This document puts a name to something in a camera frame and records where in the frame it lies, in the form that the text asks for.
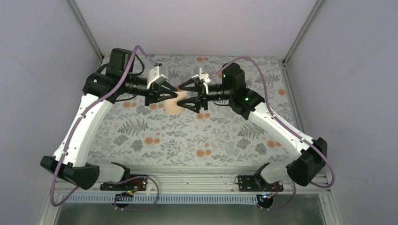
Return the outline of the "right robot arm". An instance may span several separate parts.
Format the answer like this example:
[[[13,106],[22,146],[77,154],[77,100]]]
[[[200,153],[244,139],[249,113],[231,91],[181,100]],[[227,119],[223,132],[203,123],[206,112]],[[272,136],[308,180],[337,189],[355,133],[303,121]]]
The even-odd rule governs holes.
[[[326,165],[327,142],[302,133],[276,113],[267,99],[246,86],[245,72],[237,63],[224,64],[221,75],[221,84],[210,84],[209,75],[198,68],[194,76],[178,86],[197,95],[178,101],[177,105],[198,113],[208,109],[209,101],[227,100],[236,114],[270,134],[291,157],[283,164],[265,163],[256,171],[256,177],[266,183],[292,180],[303,187],[312,183]]]

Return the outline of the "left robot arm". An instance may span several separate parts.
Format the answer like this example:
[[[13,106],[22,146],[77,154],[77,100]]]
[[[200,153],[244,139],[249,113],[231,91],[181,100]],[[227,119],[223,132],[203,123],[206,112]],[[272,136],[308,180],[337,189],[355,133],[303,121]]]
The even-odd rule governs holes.
[[[100,123],[122,94],[145,98],[145,105],[176,98],[176,88],[169,84],[167,68],[151,60],[154,67],[147,77],[134,73],[130,60],[132,51],[115,48],[109,62],[89,75],[83,87],[83,95],[77,114],[59,148],[51,156],[44,156],[40,165],[53,174],[55,179],[69,182],[84,190],[96,183],[120,182],[128,178],[129,168],[118,163],[108,166],[87,162],[91,143]]]

